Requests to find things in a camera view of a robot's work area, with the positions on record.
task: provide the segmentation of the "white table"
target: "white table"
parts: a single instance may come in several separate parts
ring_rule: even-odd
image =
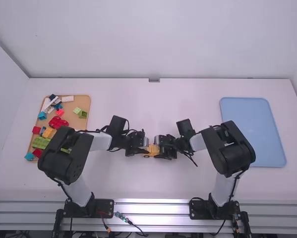
[[[186,118],[190,118],[192,126],[198,131],[209,125],[220,124],[222,119],[219,100],[222,97],[263,97],[270,103],[287,164],[283,168],[251,168],[240,180],[236,199],[241,205],[244,204],[244,207],[252,205],[260,211],[256,214],[256,209],[252,209],[252,213],[249,212],[250,216],[284,216],[286,214],[295,216],[297,214],[297,97],[289,80],[161,79],[160,83],[149,83],[148,79],[31,79],[0,158],[0,212],[26,211],[31,217],[14,214],[14,218],[10,216],[6,218],[0,214],[2,216],[0,224],[8,224],[5,228],[11,229],[12,224],[19,222],[21,217],[24,219],[22,223],[24,229],[30,226],[32,229],[51,230],[55,207],[62,207],[61,201],[65,199],[56,184],[37,169],[37,164],[29,163],[23,158],[42,99],[51,93],[90,95],[88,129],[101,128],[110,123],[112,115],[117,115],[127,118],[131,128],[144,128],[151,141],[157,134],[170,133],[178,136],[176,121]],[[206,151],[195,153],[194,160],[199,167],[195,167],[188,158],[181,155],[177,160],[168,161],[142,158],[140,155],[127,158],[124,157],[123,151],[92,152],[88,156],[83,176],[98,198],[119,199],[126,207],[131,205],[128,202],[124,204],[128,201],[125,199],[128,198],[133,199],[132,202],[135,202],[133,205],[137,206],[147,206],[145,202],[167,203],[169,206],[175,206],[178,203],[186,211],[186,203],[190,198],[194,196],[207,198],[214,186],[216,175],[216,170]],[[3,200],[19,201],[25,205],[21,207],[16,204],[7,205],[7,202],[2,202]],[[38,222],[34,219],[37,215],[32,212],[46,211],[46,208],[42,208],[42,204],[49,204],[47,210],[53,213],[48,214],[49,217],[44,218],[45,220]],[[271,209],[268,208],[270,205],[264,205],[265,207],[262,208],[258,204],[273,204],[274,210],[270,211]],[[284,204],[287,204],[286,208],[280,208]],[[146,212],[163,211],[163,209],[144,210]],[[174,208],[171,211],[162,212],[162,214],[183,215],[183,211],[178,213],[178,209]],[[145,212],[135,209],[132,213],[144,214]],[[213,232],[221,224],[219,221],[208,223],[191,221],[186,217],[186,213],[184,214],[187,219],[185,231]],[[135,216],[134,221],[143,225],[143,228],[148,231],[158,230],[154,228],[154,224],[148,222],[147,216],[143,215],[142,219],[144,218],[145,222],[140,220],[140,216]],[[176,225],[174,220],[166,220],[163,229],[170,224]],[[279,233],[297,233],[297,217],[287,217],[281,221],[274,220],[270,224],[267,220],[273,219],[266,219],[265,223],[262,222],[263,220],[250,217],[250,224],[257,227],[254,228],[254,232],[261,232],[262,227],[275,225]],[[91,224],[89,225],[92,226],[91,229],[95,229],[90,220],[80,220],[80,222]],[[115,222],[118,230],[122,224]],[[41,226],[34,227],[30,225],[31,223],[39,223]],[[81,228],[87,230],[90,227],[84,224]],[[229,226],[223,229],[223,232],[230,231]]]

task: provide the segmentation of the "yellow lego brick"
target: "yellow lego brick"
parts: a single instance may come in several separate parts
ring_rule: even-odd
[[[54,136],[55,131],[56,131],[55,129],[48,127],[43,133],[43,138],[51,139]]]
[[[145,148],[145,150],[147,150],[149,152],[149,154],[143,155],[145,158],[154,157],[159,154],[159,146],[158,145],[150,144],[150,145],[148,145],[147,148]]]

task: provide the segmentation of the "blue mat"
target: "blue mat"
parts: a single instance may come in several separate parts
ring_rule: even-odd
[[[256,161],[253,167],[283,167],[286,157],[266,99],[222,98],[222,120],[233,120],[253,146]]]

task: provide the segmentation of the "metal bracket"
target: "metal bracket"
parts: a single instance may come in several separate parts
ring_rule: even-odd
[[[79,207],[73,202],[64,205],[63,217],[66,218],[112,218],[114,215],[114,200],[93,199],[85,208]]]
[[[217,207],[208,200],[191,200],[189,216],[192,220],[232,220],[232,215],[241,216],[238,201],[231,201],[223,207]]]

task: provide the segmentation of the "cork board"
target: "cork board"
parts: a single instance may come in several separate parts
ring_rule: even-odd
[[[57,96],[61,100],[62,97],[65,97],[66,95],[57,95]],[[42,110],[45,98],[48,98],[48,97],[49,95],[43,98],[40,109],[37,112],[37,116],[38,116],[38,113]],[[91,98],[89,97],[89,95],[74,95],[74,101],[61,103],[62,110],[64,110],[64,114],[61,116],[61,119],[66,120],[69,123],[69,126],[76,130],[86,130],[87,122],[89,118],[90,104],[91,104]],[[79,118],[79,116],[73,112],[73,109],[75,109],[76,107],[79,107],[81,110],[88,113],[86,119]],[[47,119],[45,120],[40,120],[37,118],[35,126],[38,126],[38,127],[45,126],[46,128],[48,128],[49,127],[48,123],[54,116],[57,116],[56,109],[54,109],[50,114],[47,113]],[[35,150],[31,146],[31,144],[37,136],[39,135],[35,135],[35,134],[32,135],[27,152],[33,152]]]

